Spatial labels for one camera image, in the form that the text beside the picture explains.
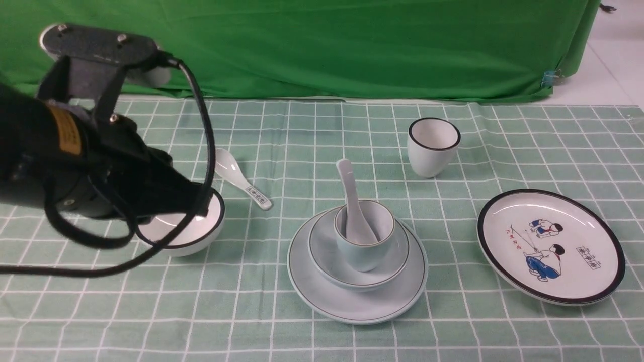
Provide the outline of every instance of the white ceramic spoon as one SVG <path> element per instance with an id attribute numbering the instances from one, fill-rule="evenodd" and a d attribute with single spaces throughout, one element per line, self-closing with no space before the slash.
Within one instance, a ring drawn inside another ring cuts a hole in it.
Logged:
<path id="1" fill-rule="evenodd" d="M 241 172 L 240 166 L 237 164 L 237 160 L 235 160 L 230 152 L 223 148 L 218 148 L 215 150 L 215 157 L 217 162 L 214 166 L 214 171 L 217 172 L 219 177 L 247 193 L 262 210 L 268 210 L 273 206 L 273 203 L 268 197 L 246 180 Z"/>
<path id="2" fill-rule="evenodd" d="M 378 239 L 366 222 L 358 203 L 358 192 L 355 186 L 354 168 L 346 158 L 336 162 L 337 171 L 345 187 L 346 198 L 346 239 L 359 244 L 375 244 Z"/>

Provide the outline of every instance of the stacked dishes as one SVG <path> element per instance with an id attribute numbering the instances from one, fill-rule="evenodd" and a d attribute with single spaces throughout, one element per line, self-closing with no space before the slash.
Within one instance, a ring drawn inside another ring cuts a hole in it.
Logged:
<path id="1" fill-rule="evenodd" d="M 297 231 L 287 268 L 293 287 L 316 312 L 353 325 L 406 312 L 421 297 L 428 259 L 412 230 L 382 204 L 360 200 L 376 235 L 372 244 L 346 238 L 346 205 L 319 213 Z"/>

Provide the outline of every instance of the green backdrop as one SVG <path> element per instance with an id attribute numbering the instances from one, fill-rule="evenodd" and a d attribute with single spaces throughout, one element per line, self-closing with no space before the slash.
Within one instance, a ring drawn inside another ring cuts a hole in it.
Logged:
<path id="1" fill-rule="evenodd" d="M 3 0 L 0 79 L 33 92 L 40 32 L 65 21 L 141 33 L 214 97 L 525 102 L 577 71 L 599 0 Z M 179 73 L 161 90 L 190 94 Z"/>

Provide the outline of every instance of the saucer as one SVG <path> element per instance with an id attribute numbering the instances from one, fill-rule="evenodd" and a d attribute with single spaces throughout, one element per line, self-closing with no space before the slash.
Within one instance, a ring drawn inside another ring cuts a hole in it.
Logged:
<path id="1" fill-rule="evenodd" d="M 308 255 L 308 236 L 324 213 L 309 219 L 295 233 L 287 255 L 290 282 L 300 298 L 316 312 L 341 323 L 373 325 L 405 313 L 421 297 L 428 273 L 428 259 L 418 237 L 400 222 L 410 240 L 409 258 L 396 283 L 374 291 L 357 292 L 328 281 Z"/>
<path id="2" fill-rule="evenodd" d="M 409 258 L 409 239 L 396 220 L 392 245 L 384 260 L 369 272 L 359 272 L 349 265 L 337 247 L 334 218 L 340 207 L 317 219 L 308 237 L 308 252 L 318 271 L 331 283 L 342 288 L 368 291 L 382 287 L 402 273 Z"/>
<path id="3" fill-rule="evenodd" d="M 624 278 L 624 252 L 608 225 L 565 196 L 517 189 L 491 199 L 478 216 L 483 254 L 524 293 L 558 305 L 610 296 Z"/>

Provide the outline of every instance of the green tablecloth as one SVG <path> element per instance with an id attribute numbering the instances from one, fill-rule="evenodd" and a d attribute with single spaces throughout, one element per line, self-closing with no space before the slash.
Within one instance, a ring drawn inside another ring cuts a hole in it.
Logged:
<path id="1" fill-rule="evenodd" d="M 193 101 L 122 101 L 146 142 L 203 179 Z M 118 276 L 0 279 L 2 361 L 639 361 L 644 346 L 644 112 L 616 106 L 210 102 L 217 145 L 274 202 L 261 211 L 217 180 L 225 228 L 208 250 L 159 256 Z M 458 157 L 421 180 L 406 156 L 420 116 L 463 134 Z M 426 291 L 400 318 L 351 327 L 313 313 L 285 256 L 308 218 L 343 203 L 334 162 L 355 163 L 362 197 L 413 225 L 427 250 Z M 625 249 L 626 277 L 589 307 L 540 303 L 498 277 L 475 218 L 501 191 L 537 187 L 596 211 Z M 122 225 L 77 223 L 96 233 Z M 94 252 L 62 240 L 39 211 L 0 207 L 0 262 L 113 265 L 142 247 Z"/>

